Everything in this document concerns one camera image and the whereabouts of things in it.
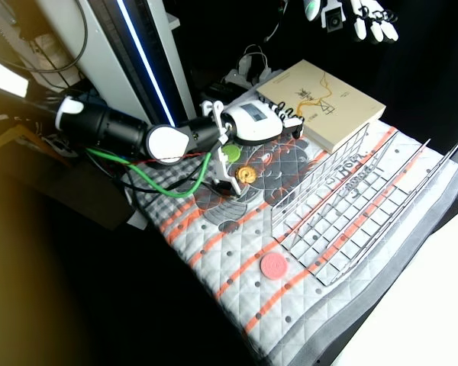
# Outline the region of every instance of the red wire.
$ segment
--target red wire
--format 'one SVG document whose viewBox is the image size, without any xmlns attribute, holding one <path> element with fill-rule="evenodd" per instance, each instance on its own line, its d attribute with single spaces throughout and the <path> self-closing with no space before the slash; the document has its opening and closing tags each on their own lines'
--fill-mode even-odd
<svg viewBox="0 0 458 366">
<path fill-rule="evenodd" d="M 185 154 L 183 156 L 174 156 L 172 158 L 163 158 L 163 159 L 184 159 L 184 158 L 192 158 L 193 156 L 200 156 L 205 155 L 206 152 L 194 152 L 192 154 Z M 157 162 L 158 159 L 146 159 L 146 160 L 139 160 L 136 162 L 132 162 L 131 164 L 141 164 L 142 162 Z"/>
</svg>

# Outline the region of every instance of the yellow string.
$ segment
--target yellow string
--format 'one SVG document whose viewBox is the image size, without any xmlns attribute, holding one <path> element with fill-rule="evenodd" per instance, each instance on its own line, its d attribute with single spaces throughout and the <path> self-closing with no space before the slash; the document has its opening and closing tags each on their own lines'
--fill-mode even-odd
<svg viewBox="0 0 458 366">
<path fill-rule="evenodd" d="M 304 105 L 320 105 L 324 98 L 329 98 L 330 96 L 332 96 L 333 92 L 329 89 L 329 83 L 326 80 L 326 73 L 324 73 L 322 75 L 322 79 L 320 81 L 320 84 L 321 84 L 321 86 L 323 88 L 326 88 L 329 93 L 327 95 L 325 95 L 324 97 L 320 97 L 318 99 L 313 99 L 311 101 L 301 101 L 300 103 L 298 103 L 296 114 L 299 117 L 302 116 L 302 107 Z"/>
</svg>

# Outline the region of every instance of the green round object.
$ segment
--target green round object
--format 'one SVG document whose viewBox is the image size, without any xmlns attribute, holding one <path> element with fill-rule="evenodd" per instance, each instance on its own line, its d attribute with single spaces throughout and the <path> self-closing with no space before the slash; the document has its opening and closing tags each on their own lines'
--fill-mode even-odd
<svg viewBox="0 0 458 366">
<path fill-rule="evenodd" d="M 222 152 L 226 154 L 229 162 L 236 162 L 241 157 L 241 150 L 236 145 L 223 146 Z"/>
</svg>

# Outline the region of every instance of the green cable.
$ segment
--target green cable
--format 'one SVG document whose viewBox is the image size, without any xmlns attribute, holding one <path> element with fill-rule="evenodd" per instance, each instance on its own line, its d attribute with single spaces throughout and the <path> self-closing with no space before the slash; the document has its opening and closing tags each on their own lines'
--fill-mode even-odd
<svg viewBox="0 0 458 366">
<path fill-rule="evenodd" d="M 194 185 L 187 192 L 173 193 L 171 191 L 167 191 L 166 189 L 164 189 L 163 187 L 158 185 L 155 181 L 153 181 L 153 179 L 148 177 L 145 172 L 143 172 L 138 167 L 136 167 L 134 164 L 131 164 L 129 161 L 127 161 L 125 159 L 122 159 L 122 158 L 119 158 L 118 156 L 107 154 L 106 152 L 98 151 L 98 150 L 95 150 L 95 149 L 87 148 L 86 150 L 89 153 L 97 155 L 97 156 L 99 156 L 101 158 L 104 158 L 104 159 L 107 159 L 107 160 L 111 160 L 112 162 L 119 162 L 121 164 L 127 165 L 130 169 L 132 169 L 134 172 L 136 172 L 142 179 L 144 179 L 151 187 L 156 189 L 159 193 L 162 193 L 162 194 L 164 194 L 166 196 L 174 197 L 174 198 L 185 198 L 185 197 L 188 197 L 190 194 L 195 192 L 198 189 L 198 187 L 200 187 L 200 184 L 202 183 L 202 181 L 204 179 L 205 173 L 207 172 L 208 161 L 211 159 L 211 155 L 212 155 L 211 153 L 207 152 L 207 155 L 205 155 L 204 163 L 203 163 L 202 168 L 200 170 L 200 174 L 198 175 L 197 181 L 194 183 Z"/>
</svg>

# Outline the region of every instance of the red disc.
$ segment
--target red disc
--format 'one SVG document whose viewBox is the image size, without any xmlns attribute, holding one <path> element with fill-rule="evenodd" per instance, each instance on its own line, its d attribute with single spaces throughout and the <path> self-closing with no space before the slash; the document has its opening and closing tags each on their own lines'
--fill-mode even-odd
<svg viewBox="0 0 458 366">
<path fill-rule="evenodd" d="M 261 272 L 270 280 L 278 280 L 287 272 L 287 261 L 285 257 L 279 253 L 268 253 L 261 259 Z"/>
</svg>

